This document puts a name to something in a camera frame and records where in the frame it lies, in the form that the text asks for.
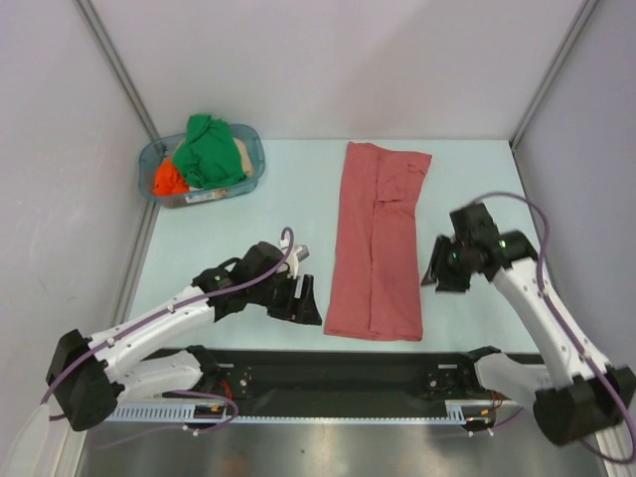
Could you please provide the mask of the pink polo shirt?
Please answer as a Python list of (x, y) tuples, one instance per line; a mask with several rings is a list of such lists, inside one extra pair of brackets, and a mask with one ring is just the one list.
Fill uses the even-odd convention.
[(431, 162), (426, 153), (348, 144), (326, 334), (421, 340), (415, 209)]

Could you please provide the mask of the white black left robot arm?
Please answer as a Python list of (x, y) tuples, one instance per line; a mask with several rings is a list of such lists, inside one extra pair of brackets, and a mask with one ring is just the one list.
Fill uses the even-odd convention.
[(46, 376), (47, 395), (74, 431), (96, 427), (130, 401), (164, 393), (205, 398), (220, 384), (220, 367), (201, 345), (167, 358), (152, 353), (179, 336), (212, 325), (248, 305), (284, 322), (319, 326), (312, 275), (299, 272), (305, 245), (261, 241), (243, 257), (208, 268), (148, 314), (84, 336), (59, 341)]

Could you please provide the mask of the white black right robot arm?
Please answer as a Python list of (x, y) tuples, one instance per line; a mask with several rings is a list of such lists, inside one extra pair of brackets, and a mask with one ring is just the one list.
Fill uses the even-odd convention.
[(493, 391), (530, 407), (544, 437), (564, 446), (599, 431), (635, 425), (628, 407), (635, 374), (616, 367), (585, 336), (549, 284), (545, 251), (520, 231), (502, 233), (485, 204), (450, 213), (453, 234), (437, 237), (422, 283), (462, 293), (480, 274), (512, 306), (538, 348), (542, 370), (522, 365), (493, 347), (469, 353), (458, 374), (469, 398)]

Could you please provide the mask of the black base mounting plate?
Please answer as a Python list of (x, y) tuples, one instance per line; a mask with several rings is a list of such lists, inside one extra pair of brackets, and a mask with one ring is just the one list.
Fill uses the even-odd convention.
[(270, 400), (397, 398), (404, 402), (482, 400), (501, 393), (477, 383), (472, 353), (206, 352), (206, 372), (192, 389), (218, 392), (237, 404)]

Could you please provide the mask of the beige t shirt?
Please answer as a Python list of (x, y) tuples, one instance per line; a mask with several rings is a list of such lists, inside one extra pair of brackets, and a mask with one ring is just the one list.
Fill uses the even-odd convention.
[(248, 178), (251, 178), (254, 175), (254, 166), (252, 165), (247, 148), (245, 144), (237, 138), (234, 139), (234, 142), (240, 156), (242, 171)]

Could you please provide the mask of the green t shirt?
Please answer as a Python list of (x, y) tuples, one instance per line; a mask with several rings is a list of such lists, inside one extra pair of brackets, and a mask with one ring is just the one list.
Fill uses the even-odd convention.
[(230, 187), (246, 178), (230, 126), (209, 114), (191, 115), (173, 165), (192, 188)]

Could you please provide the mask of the orange t shirt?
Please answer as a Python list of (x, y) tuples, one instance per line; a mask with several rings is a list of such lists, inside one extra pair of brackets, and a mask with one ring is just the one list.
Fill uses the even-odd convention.
[(156, 169), (152, 193), (155, 196), (173, 196), (189, 192), (190, 187), (174, 166), (172, 157), (168, 157)]

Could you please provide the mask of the clear blue plastic bin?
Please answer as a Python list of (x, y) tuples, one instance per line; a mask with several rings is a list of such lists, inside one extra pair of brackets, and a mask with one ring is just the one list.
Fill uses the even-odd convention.
[(265, 171), (265, 154), (260, 137), (252, 127), (245, 124), (231, 124), (230, 131), (234, 139), (244, 146), (252, 170), (252, 174), (249, 177), (230, 187), (212, 190), (194, 189), (185, 194), (170, 196), (155, 195), (153, 190), (156, 170), (166, 159), (173, 156), (174, 152), (185, 140), (186, 133), (182, 132), (152, 141), (142, 149), (137, 164), (137, 186), (140, 195), (147, 201), (158, 204), (161, 207), (175, 209), (251, 193), (257, 187)]

